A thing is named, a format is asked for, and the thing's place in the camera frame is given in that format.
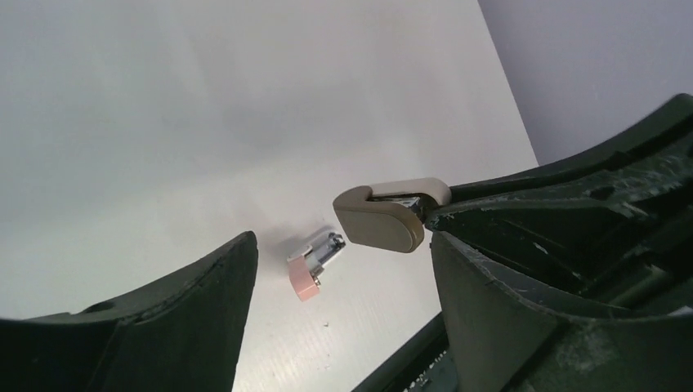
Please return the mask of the tan stapler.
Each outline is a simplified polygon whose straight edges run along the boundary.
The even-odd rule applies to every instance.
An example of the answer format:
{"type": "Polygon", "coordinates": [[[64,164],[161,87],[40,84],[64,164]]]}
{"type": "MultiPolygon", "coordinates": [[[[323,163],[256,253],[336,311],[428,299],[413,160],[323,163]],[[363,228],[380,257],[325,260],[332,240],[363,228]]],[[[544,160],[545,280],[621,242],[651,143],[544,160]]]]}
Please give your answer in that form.
{"type": "Polygon", "coordinates": [[[427,216],[451,198],[444,181],[425,177],[357,186],[339,194],[333,210],[352,243],[411,253],[424,240],[427,216]]]}

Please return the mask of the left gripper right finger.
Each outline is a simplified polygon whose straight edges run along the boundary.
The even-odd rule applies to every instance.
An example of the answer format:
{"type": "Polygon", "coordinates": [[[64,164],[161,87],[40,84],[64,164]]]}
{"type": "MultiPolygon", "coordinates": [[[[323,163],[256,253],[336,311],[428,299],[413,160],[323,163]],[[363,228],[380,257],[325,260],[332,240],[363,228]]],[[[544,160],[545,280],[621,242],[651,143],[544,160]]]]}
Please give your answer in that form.
{"type": "Polygon", "coordinates": [[[692,388],[692,98],[427,219],[461,391],[692,388]]]}

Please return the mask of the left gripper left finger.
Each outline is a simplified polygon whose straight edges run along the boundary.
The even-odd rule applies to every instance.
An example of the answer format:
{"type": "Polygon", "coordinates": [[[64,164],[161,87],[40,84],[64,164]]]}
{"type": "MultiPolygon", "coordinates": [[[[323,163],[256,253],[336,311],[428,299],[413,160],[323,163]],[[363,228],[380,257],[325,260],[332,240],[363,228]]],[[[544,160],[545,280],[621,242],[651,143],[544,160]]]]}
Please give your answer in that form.
{"type": "Polygon", "coordinates": [[[1,322],[4,391],[230,391],[258,265],[243,232],[76,313],[1,322]]]}

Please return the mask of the pink stapler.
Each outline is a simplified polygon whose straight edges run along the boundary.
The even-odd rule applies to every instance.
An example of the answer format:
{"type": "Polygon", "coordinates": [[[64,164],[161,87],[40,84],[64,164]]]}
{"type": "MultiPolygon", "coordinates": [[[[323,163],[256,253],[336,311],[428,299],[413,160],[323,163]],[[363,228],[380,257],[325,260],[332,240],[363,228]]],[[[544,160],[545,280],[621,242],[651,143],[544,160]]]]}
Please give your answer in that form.
{"type": "Polygon", "coordinates": [[[342,234],[326,229],[314,234],[287,258],[288,279],[301,302],[320,293],[320,275],[346,245],[342,234]]]}

